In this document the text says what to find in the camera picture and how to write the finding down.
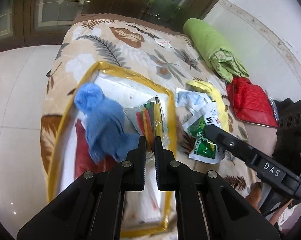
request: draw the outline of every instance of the screw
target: screw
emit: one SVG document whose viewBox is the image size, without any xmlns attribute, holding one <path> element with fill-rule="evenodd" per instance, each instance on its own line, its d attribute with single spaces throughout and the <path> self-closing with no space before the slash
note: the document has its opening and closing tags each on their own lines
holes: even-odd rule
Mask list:
<svg viewBox="0 0 301 240">
<path fill-rule="evenodd" d="M 179 162 L 178 161 L 171 161 L 169 163 L 169 165 L 171 165 L 172 167 L 178 167 L 179 166 Z"/>
<path fill-rule="evenodd" d="M 86 179 L 90 179 L 90 178 L 92 178 L 94 176 L 94 173 L 92 172 L 92 171 L 86 171 L 85 173 L 84 173 L 84 178 L 86 178 Z"/>
<path fill-rule="evenodd" d="M 122 166 L 123 167 L 130 167 L 130 166 L 132 166 L 132 163 L 130 161 L 123 161 Z"/>
<path fill-rule="evenodd" d="M 215 179 L 215 178 L 217 177 L 217 172 L 215 172 L 215 171 L 209 171 L 209 172 L 207 173 L 207 175 L 208 175 L 210 178 Z"/>
</svg>

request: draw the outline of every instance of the red pouch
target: red pouch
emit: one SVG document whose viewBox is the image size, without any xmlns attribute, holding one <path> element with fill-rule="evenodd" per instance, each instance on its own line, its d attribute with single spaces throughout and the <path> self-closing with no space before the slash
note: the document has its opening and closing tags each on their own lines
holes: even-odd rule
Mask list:
<svg viewBox="0 0 301 240">
<path fill-rule="evenodd" d="M 268 97 L 260 86 L 253 85 L 248 78 L 234 76 L 226 89 L 230 106 L 239 120 L 278 126 Z"/>
<path fill-rule="evenodd" d="M 117 163 L 114 158 L 110 155 L 106 155 L 104 159 L 102 159 L 98 163 L 94 163 L 94 161 L 89 156 L 89 146 L 85 138 L 85 129 L 79 119 L 75 124 L 75 128 L 77 135 L 77 147 L 74 179 L 77 179 L 86 171 L 100 173 L 110 170 Z"/>
</svg>

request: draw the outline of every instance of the snack wrapper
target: snack wrapper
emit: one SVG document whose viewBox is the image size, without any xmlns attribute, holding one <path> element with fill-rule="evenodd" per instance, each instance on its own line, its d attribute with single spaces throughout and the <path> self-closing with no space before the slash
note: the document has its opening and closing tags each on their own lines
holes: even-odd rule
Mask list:
<svg viewBox="0 0 301 240">
<path fill-rule="evenodd" d="M 183 129 L 186 133 L 196 138 L 195 147 L 190 153 L 189 158 L 215 164 L 225 157 L 225 150 L 206 138 L 204 128 L 207 125 L 216 125 L 222 128 L 216 102 L 204 105 L 183 124 Z"/>
</svg>

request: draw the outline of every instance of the white tile floor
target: white tile floor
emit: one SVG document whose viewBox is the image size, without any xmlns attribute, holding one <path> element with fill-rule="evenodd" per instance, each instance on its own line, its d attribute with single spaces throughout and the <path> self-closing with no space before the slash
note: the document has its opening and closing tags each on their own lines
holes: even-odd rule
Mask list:
<svg viewBox="0 0 301 240">
<path fill-rule="evenodd" d="M 40 123 L 46 73 L 59 48 L 0 53 L 0 221 L 14 238 L 46 205 Z"/>
</svg>

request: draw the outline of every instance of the small tag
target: small tag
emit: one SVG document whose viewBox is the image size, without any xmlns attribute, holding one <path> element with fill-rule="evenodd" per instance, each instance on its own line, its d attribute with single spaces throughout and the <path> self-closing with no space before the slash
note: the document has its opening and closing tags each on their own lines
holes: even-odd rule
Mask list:
<svg viewBox="0 0 301 240">
<path fill-rule="evenodd" d="M 156 43 L 159 44 L 160 46 L 162 46 L 163 48 L 171 48 L 172 46 L 165 40 L 161 40 L 161 39 L 155 39 Z"/>
</svg>

